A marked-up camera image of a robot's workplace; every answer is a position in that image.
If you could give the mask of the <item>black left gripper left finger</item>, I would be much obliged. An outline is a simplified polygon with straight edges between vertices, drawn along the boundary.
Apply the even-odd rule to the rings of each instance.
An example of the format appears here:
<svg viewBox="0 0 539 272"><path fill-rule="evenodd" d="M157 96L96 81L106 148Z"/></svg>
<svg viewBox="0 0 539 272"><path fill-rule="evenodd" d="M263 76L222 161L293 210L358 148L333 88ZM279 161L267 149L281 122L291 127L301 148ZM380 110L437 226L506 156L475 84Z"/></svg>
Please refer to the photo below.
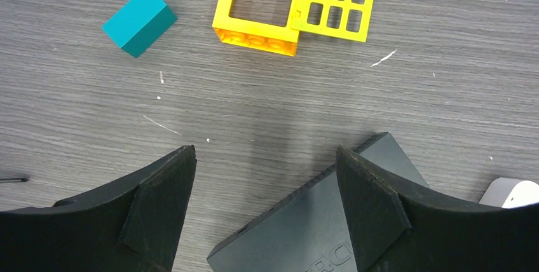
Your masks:
<svg viewBox="0 0 539 272"><path fill-rule="evenodd" d="M1 270L170 271L196 164L182 146L51 207L1 212Z"/></svg>

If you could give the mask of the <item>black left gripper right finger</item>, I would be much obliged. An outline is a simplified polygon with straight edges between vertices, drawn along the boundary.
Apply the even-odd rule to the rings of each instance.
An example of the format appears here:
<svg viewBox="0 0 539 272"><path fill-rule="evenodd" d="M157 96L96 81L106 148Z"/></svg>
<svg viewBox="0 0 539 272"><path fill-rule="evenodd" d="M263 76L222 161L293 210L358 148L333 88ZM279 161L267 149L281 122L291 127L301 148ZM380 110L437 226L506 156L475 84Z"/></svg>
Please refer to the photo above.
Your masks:
<svg viewBox="0 0 539 272"><path fill-rule="evenodd" d="M344 148L336 176L359 271L538 270L538 205L461 200Z"/></svg>

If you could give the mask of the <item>black network switch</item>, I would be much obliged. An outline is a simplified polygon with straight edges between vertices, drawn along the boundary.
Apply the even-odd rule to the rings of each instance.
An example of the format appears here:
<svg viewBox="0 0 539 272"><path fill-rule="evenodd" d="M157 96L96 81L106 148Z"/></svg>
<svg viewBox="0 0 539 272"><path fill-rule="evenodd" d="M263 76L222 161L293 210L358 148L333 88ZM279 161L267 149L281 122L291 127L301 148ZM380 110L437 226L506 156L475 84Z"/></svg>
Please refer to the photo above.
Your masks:
<svg viewBox="0 0 539 272"><path fill-rule="evenodd" d="M337 163L304 183L207 256L213 271L357 271Z"/></svg>

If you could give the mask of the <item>white square switch box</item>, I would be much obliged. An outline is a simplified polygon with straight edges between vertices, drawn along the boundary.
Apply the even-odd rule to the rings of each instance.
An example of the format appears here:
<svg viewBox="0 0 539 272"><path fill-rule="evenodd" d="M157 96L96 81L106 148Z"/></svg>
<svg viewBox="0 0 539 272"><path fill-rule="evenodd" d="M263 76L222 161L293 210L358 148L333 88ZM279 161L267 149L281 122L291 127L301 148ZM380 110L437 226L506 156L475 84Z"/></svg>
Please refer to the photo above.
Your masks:
<svg viewBox="0 0 539 272"><path fill-rule="evenodd" d="M479 204L517 208L538 203L538 184L530 180L499 177L483 194Z"/></svg>

